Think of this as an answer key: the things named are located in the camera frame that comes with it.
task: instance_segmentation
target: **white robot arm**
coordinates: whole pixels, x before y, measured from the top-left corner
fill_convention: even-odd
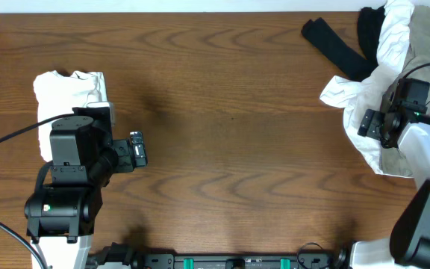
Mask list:
[[[387,93],[384,111],[368,110],[358,134],[396,147],[406,157],[418,192],[396,223],[391,237],[355,243],[353,269],[430,268],[430,117],[425,115],[429,83],[401,79]]]
[[[130,139],[112,138],[110,108],[73,111],[74,115],[52,123],[53,161],[41,168],[25,204],[31,245],[51,269],[87,266],[96,215],[102,207],[101,189],[114,173],[130,173],[148,162],[141,132],[132,132]],[[52,183],[44,185],[49,170]],[[33,268],[40,268],[38,258],[33,256]],[[130,268],[133,262],[137,264],[136,259],[122,260],[119,265],[129,267],[118,268]]]

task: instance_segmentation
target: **white wall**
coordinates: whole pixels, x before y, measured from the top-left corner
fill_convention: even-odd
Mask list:
[[[386,0],[0,0],[0,13],[358,11]],[[430,0],[412,0],[430,7]]]

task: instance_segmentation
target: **black cloth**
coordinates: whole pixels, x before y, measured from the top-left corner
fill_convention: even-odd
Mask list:
[[[349,48],[322,18],[306,22],[302,35],[353,81],[369,77],[377,67]]]
[[[379,46],[379,35],[381,34],[382,23],[386,16],[384,7],[372,9],[364,7],[359,12],[358,17],[358,42],[366,59],[371,64],[378,65],[376,58]]]

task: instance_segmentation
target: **crumpled cloth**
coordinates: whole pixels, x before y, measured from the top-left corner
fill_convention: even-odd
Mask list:
[[[379,110],[382,94],[401,73],[409,48],[409,22],[414,5],[408,0],[388,0],[384,6],[386,18],[381,27],[376,67],[362,82],[333,77],[321,92],[327,105],[344,108],[343,127],[356,149],[377,174],[380,167],[381,144],[358,135],[358,129],[368,108]]]
[[[109,106],[102,72],[79,72],[69,76],[60,75],[57,71],[45,72],[36,77],[33,83],[34,93],[39,102],[37,120],[43,121],[61,114],[71,114],[72,108]],[[39,143],[44,161],[52,160],[49,135],[52,123],[39,127]]]

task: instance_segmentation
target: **white towel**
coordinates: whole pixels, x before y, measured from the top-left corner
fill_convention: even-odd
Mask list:
[[[70,77],[60,75],[56,71],[45,72],[36,77],[33,86],[39,102],[38,121],[61,114],[71,114],[72,108],[75,107],[108,106],[111,108],[111,121],[114,123],[113,107],[107,102],[108,97],[102,72],[74,71]],[[49,141],[51,130],[51,123],[39,127],[39,143],[44,161],[52,160]]]
[[[321,93],[327,105],[344,108],[343,125],[349,139],[377,174],[380,166],[379,141],[358,135],[361,119],[368,108],[379,110],[382,94],[396,80],[409,48],[409,22],[414,5],[409,0],[388,0],[381,27],[377,59],[379,66],[362,82],[333,77]]]

